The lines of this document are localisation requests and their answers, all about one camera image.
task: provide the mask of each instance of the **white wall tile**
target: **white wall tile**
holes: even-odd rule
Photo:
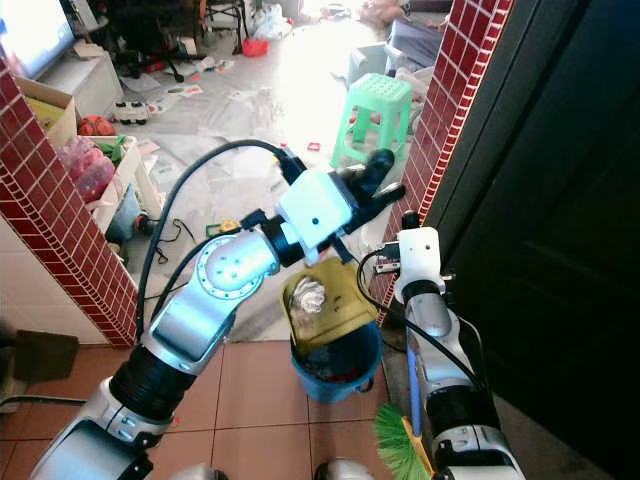
[[[50,333],[74,335],[80,343],[104,343],[104,336],[76,307],[21,307],[22,314]]]
[[[13,336],[16,330],[43,331],[40,325],[25,316],[19,307],[0,303],[0,334]]]
[[[0,218],[0,331],[17,329],[107,343],[3,218]]]
[[[0,217],[0,252],[23,252],[24,243],[17,237],[13,229]]]

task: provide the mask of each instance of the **basketball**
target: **basketball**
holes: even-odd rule
[[[78,135],[85,137],[112,137],[116,134],[115,128],[104,117],[89,115],[80,122]]]

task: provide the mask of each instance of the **blue bucket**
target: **blue bucket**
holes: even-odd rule
[[[337,403],[353,392],[371,390],[382,359],[382,338],[371,322],[306,357],[298,355],[292,342],[291,354],[307,395],[318,402]]]

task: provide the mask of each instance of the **red tile wall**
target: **red tile wall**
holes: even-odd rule
[[[2,216],[113,345],[133,344],[136,286],[1,58],[0,158]]]
[[[421,222],[427,218],[512,3],[454,0],[402,179],[407,195],[391,211],[385,241],[395,237],[406,210],[417,210]],[[371,293],[388,305],[394,281],[376,277]]]

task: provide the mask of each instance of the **broom bristles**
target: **broom bristles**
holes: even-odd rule
[[[402,423],[402,413],[393,405],[383,405],[375,419],[378,455],[395,480],[429,480],[420,456]]]

